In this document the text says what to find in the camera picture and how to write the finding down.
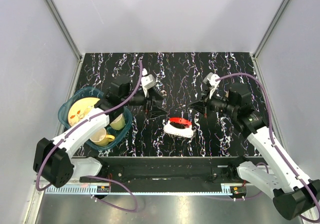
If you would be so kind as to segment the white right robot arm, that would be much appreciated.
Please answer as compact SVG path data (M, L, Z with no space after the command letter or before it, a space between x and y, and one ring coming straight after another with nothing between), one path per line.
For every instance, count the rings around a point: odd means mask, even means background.
M235 183L243 179L256 186L289 221L315 207L320 200L319 180L312 180L273 136L267 121L254 109L247 86L233 83L223 98L215 98L215 90L216 87L210 87L200 101L189 107L205 117L211 113L228 115L235 129L260 152L273 171L270 175L241 157L227 169L228 179Z

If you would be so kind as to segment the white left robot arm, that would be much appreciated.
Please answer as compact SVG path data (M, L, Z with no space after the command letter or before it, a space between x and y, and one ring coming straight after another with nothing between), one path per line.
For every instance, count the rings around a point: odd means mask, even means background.
M82 120L51 140L42 138L37 143L33 163L33 170L37 173L36 183L39 184L40 178L44 178L49 184L60 188L70 179L85 176L103 182L108 177L108 170L98 158L75 159L73 155L97 131L114 122L124 112L125 106L141 106L150 117L166 114L155 104L162 97L154 89L154 76L149 74L140 77L137 85L142 89L131 90L127 76L117 77L109 91Z

